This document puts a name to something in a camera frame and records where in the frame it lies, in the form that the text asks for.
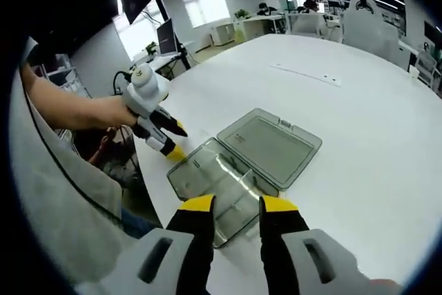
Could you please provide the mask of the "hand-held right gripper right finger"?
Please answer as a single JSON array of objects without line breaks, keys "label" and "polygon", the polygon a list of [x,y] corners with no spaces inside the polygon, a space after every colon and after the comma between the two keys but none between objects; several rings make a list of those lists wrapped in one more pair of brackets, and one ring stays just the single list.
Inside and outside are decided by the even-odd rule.
[{"label": "hand-held right gripper right finger", "polygon": [[355,255],[320,229],[310,229],[288,200],[259,200],[260,256],[270,294],[400,294],[389,279],[368,278]]}]

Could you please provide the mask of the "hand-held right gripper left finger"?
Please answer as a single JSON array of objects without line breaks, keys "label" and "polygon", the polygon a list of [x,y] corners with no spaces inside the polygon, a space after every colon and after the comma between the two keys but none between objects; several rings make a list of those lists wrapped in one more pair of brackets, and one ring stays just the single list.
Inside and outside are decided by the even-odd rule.
[{"label": "hand-held right gripper left finger", "polygon": [[113,270],[78,294],[207,294],[215,235],[213,194],[191,198],[164,229],[122,252]]}]

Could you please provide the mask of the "person's left hand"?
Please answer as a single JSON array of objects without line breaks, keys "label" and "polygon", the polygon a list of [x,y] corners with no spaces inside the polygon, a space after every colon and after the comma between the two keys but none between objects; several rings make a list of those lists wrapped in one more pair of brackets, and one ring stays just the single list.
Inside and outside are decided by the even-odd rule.
[{"label": "person's left hand", "polygon": [[88,99],[83,113],[88,128],[133,126],[137,117],[126,107],[121,96]]}]

